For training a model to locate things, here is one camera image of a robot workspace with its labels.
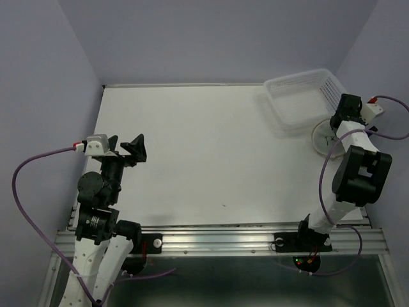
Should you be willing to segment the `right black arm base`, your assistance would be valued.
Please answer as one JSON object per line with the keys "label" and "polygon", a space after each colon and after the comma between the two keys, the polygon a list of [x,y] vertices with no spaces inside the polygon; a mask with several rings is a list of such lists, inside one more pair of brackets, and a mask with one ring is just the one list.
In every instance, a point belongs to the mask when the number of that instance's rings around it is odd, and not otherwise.
{"label": "right black arm base", "polygon": [[273,249],[278,253],[309,253],[331,252],[332,245],[325,245],[328,235],[324,236],[324,241],[318,239],[305,238],[297,232],[276,232],[274,236]]}

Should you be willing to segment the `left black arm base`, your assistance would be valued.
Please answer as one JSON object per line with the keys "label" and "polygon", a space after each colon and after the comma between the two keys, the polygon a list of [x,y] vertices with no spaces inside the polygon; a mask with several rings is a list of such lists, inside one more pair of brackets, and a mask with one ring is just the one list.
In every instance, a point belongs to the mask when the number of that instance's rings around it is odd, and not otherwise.
{"label": "left black arm base", "polygon": [[135,240],[131,255],[158,255],[162,252],[163,235],[161,233],[142,233]]}

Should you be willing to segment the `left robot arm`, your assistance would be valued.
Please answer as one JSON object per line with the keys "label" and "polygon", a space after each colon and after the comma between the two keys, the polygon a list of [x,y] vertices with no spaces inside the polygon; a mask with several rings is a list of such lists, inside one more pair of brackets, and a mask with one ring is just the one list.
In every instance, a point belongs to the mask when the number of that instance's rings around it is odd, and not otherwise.
{"label": "left robot arm", "polygon": [[116,151],[116,145],[117,136],[96,134],[75,146],[101,166],[77,183],[73,267],[60,306],[103,306],[127,255],[142,246],[141,225],[120,220],[113,205],[118,202],[124,169],[147,160],[144,136],[120,143],[125,155]]}

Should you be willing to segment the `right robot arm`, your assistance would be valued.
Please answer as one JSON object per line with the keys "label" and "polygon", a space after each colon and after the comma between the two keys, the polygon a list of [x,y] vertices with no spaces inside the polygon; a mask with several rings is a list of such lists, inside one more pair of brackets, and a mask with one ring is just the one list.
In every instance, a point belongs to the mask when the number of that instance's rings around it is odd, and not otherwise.
{"label": "right robot arm", "polygon": [[336,135],[334,147],[344,149],[332,180],[334,201],[325,206],[322,188],[319,188],[321,209],[302,220],[294,234],[294,242],[300,249],[324,246],[338,222],[356,208],[375,203],[381,195],[392,156],[379,151],[371,142],[371,133],[366,129],[367,117],[362,113],[373,118],[378,115],[376,109],[371,104],[363,104],[360,97],[341,95],[329,123]]}

